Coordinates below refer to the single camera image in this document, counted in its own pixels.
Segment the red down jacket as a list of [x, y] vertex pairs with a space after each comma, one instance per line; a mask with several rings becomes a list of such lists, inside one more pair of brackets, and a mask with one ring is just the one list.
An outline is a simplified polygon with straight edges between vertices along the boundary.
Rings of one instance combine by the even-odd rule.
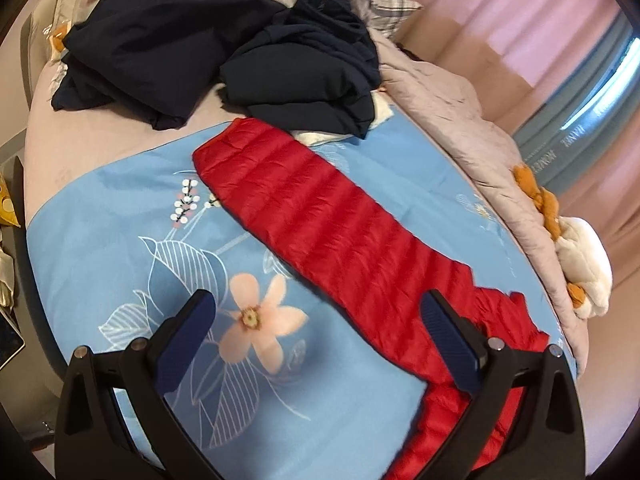
[[419, 307], [438, 290], [483, 335], [540, 351], [548, 336], [520, 292], [478, 286], [471, 268], [428, 247], [356, 183], [286, 132], [237, 119], [195, 150], [194, 168], [229, 214], [325, 292], [383, 359], [426, 382], [418, 424], [387, 469], [415, 477], [470, 404]]

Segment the navy clothes pile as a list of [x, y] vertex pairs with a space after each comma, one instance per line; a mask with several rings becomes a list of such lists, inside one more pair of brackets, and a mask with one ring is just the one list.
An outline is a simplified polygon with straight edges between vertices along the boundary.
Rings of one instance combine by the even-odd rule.
[[348, 0], [99, 0], [63, 40], [55, 110], [116, 104], [156, 130], [183, 127], [209, 90], [287, 132], [374, 117], [378, 51]]

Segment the white goose plush toy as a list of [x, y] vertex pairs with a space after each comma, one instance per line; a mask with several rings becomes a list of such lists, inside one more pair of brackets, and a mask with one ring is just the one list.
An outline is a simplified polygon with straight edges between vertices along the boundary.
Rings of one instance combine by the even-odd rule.
[[582, 218], [561, 216], [558, 199], [537, 183], [529, 166], [515, 166], [512, 174], [544, 218], [544, 228], [554, 244], [574, 313], [583, 320], [606, 315], [613, 272], [597, 232]]

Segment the blue floral bed sheet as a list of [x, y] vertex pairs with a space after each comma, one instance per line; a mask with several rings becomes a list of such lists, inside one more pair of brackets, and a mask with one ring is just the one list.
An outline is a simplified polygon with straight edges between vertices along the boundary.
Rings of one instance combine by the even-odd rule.
[[[149, 337], [195, 289], [218, 312], [179, 388], [168, 396], [184, 429], [228, 479], [377, 479], [399, 451], [424, 382], [379, 356], [337, 308], [247, 233], [196, 177], [192, 134], [66, 185], [27, 230], [30, 263], [58, 348], [120, 350]], [[554, 344], [565, 337], [521, 248], [461, 171], [404, 114], [362, 141], [318, 153], [407, 230], [468, 264], [476, 284], [521, 292]], [[218, 346], [238, 276], [282, 290], [305, 323], [280, 338], [271, 373], [253, 349], [239, 362]]]

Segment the teal curtain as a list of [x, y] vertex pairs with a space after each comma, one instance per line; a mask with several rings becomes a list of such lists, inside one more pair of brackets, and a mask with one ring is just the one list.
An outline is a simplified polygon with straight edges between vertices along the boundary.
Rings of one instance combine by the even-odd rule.
[[639, 106], [639, 34], [616, 16], [514, 139], [539, 184], [560, 195], [611, 147]]

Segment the white folded garment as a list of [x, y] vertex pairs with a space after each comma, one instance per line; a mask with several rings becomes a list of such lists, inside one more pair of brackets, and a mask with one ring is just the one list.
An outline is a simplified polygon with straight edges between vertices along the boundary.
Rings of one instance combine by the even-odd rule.
[[[372, 91], [371, 99], [374, 108], [374, 117], [372, 122], [367, 126], [367, 131], [382, 126], [384, 122], [387, 122], [394, 116], [394, 112], [390, 107], [390, 100], [387, 99], [384, 90]], [[337, 124], [332, 130], [293, 130], [291, 134], [296, 141], [306, 145], [307, 148], [346, 140], [355, 135], [352, 130], [341, 124]]]

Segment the grey quilted duvet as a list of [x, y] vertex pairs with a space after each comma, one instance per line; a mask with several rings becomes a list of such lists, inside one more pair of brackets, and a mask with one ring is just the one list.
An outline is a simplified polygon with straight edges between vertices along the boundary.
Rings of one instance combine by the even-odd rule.
[[469, 81], [429, 62], [413, 61], [374, 29], [370, 35], [384, 89], [460, 166], [514, 235], [544, 285], [582, 374], [589, 356], [587, 322], [574, 313], [542, 214], [515, 181], [513, 169], [524, 164], [515, 142], [480, 116]]

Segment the pink curtain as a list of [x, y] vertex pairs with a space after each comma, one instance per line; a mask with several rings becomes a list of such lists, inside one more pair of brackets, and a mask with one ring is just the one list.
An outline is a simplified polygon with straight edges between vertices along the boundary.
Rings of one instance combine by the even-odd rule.
[[[399, 40], [423, 61], [466, 78], [484, 117], [515, 133], [623, 13], [615, 0], [414, 0]], [[592, 223], [614, 278], [639, 275], [639, 107], [610, 148], [567, 191], [566, 214]]]

